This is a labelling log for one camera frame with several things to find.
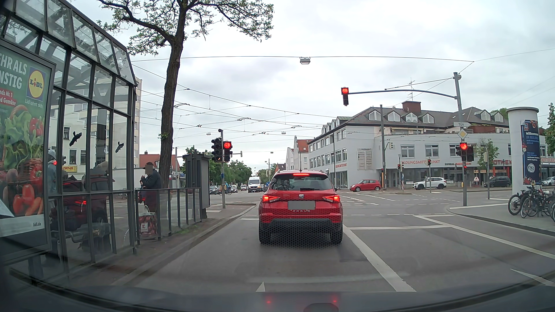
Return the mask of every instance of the license plate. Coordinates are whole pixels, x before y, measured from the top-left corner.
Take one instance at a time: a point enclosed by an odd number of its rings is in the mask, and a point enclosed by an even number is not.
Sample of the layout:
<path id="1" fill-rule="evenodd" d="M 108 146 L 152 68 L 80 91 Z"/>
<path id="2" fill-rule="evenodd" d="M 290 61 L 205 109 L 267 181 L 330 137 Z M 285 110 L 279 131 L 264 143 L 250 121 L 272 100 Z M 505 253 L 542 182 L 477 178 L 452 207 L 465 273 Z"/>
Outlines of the license plate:
<path id="1" fill-rule="evenodd" d="M 289 210 L 314 210 L 316 202 L 313 200 L 289 200 L 287 208 Z"/>

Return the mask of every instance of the poster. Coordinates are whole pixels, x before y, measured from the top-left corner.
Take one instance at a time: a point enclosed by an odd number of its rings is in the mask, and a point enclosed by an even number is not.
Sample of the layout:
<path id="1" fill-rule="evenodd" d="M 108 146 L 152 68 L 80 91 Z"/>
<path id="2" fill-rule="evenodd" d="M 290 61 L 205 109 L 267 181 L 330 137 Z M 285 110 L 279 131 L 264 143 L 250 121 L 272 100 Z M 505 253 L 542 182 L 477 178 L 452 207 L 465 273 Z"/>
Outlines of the poster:
<path id="1" fill-rule="evenodd" d="M 47 244 L 43 158 L 51 72 L 0 46 L 0 238 L 12 242 L 2 244 L 6 253 Z"/>
<path id="2" fill-rule="evenodd" d="M 538 121 L 526 119 L 521 125 L 523 183 L 532 184 L 539 179 L 539 131 Z"/>

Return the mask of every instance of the blue sign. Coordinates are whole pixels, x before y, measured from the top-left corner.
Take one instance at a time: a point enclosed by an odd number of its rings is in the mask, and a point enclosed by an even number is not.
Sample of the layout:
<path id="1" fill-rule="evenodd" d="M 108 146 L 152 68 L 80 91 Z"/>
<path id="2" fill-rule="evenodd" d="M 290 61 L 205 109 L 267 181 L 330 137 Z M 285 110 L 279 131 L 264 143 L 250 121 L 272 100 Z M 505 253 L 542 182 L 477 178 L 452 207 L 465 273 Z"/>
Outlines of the blue sign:
<path id="1" fill-rule="evenodd" d="M 538 121 L 526 119 L 521 125 L 523 184 L 540 182 Z"/>

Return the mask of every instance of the white van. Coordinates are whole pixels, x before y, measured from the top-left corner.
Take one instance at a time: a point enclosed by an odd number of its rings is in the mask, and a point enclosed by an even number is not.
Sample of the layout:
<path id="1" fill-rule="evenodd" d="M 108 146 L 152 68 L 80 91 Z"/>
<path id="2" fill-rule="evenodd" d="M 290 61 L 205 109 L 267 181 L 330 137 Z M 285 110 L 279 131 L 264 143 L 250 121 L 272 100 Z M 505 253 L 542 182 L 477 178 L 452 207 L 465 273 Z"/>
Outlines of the white van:
<path id="1" fill-rule="evenodd" d="M 262 183 L 260 182 L 260 177 L 250 177 L 247 185 L 249 193 L 262 192 Z"/>

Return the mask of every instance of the lidl logo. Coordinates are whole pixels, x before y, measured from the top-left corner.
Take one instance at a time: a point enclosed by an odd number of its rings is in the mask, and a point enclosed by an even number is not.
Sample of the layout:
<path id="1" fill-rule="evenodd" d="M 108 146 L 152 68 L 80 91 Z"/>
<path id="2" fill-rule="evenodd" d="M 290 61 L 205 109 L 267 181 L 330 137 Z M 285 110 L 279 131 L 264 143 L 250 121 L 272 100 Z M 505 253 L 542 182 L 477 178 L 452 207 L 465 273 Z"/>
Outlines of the lidl logo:
<path id="1" fill-rule="evenodd" d="M 42 100 L 44 92 L 44 72 L 36 68 L 30 68 L 29 87 L 27 88 L 27 97 L 35 100 Z"/>

